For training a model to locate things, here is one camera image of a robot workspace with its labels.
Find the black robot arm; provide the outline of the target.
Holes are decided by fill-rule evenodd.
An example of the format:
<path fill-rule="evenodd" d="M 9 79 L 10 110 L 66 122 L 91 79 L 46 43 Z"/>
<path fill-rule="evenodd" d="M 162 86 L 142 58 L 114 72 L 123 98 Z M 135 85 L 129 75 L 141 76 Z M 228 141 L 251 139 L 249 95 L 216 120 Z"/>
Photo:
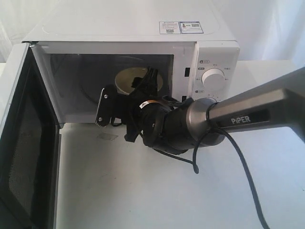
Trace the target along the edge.
<path fill-rule="evenodd" d="M 221 143 L 224 135 L 216 129 L 230 133 L 287 126 L 304 139 L 305 71 L 293 71 L 221 102 L 189 98 L 175 109 L 138 94 L 118 95 L 111 116 L 126 125 L 126 141 L 142 135 L 145 146 L 173 155 Z"/>

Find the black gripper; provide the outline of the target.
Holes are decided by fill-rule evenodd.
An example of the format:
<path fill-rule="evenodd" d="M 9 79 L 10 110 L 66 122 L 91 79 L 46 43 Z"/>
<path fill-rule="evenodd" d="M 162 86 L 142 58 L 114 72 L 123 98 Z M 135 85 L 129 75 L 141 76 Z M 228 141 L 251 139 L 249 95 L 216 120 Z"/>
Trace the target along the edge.
<path fill-rule="evenodd" d="M 133 92 L 145 92 L 146 94 L 157 94 L 158 92 L 158 70 L 149 67 L 147 74 L 135 77 L 131 87 Z M 169 106 L 160 100 L 123 95 L 112 91 L 112 115 L 122 119 L 126 125 L 124 139 L 134 143 L 137 137 L 141 137 L 145 146 L 156 151 L 170 153 L 172 147 L 165 139 L 165 121 L 171 111 Z"/>

